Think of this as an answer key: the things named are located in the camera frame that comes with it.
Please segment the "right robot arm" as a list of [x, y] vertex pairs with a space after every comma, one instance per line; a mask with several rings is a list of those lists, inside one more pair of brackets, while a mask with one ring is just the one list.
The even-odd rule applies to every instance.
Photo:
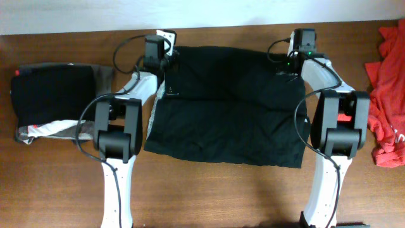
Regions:
[[305, 146], [316, 153], [308, 203], [298, 227], [338, 227], [337, 207], [344, 177], [366, 141], [370, 96], [346, 84], [332, 62], [316, 50], [316, 32], [297, 28], [289, 38], [287, 65], [312, 88], [318, 104]]

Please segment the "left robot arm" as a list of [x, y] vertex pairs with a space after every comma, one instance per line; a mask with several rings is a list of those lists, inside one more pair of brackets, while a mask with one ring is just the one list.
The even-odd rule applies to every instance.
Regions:
[[104, 175], [102, 227], [132, 227], [132, 170], [143, 141], [142, 107], [158, 90], [176, 57], [177, 35], [159, 30], [145, 36], [145, 53], [129, 71], [131, 79], [118, 92], [96, 100], [94, 147]]

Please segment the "dark green shorts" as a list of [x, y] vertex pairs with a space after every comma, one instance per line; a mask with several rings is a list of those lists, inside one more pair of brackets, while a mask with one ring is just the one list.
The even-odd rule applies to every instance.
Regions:
[[179, 46], [145, 150], [181, 160], [300, 168], [309, 136], [300, 76], [259, 51]]

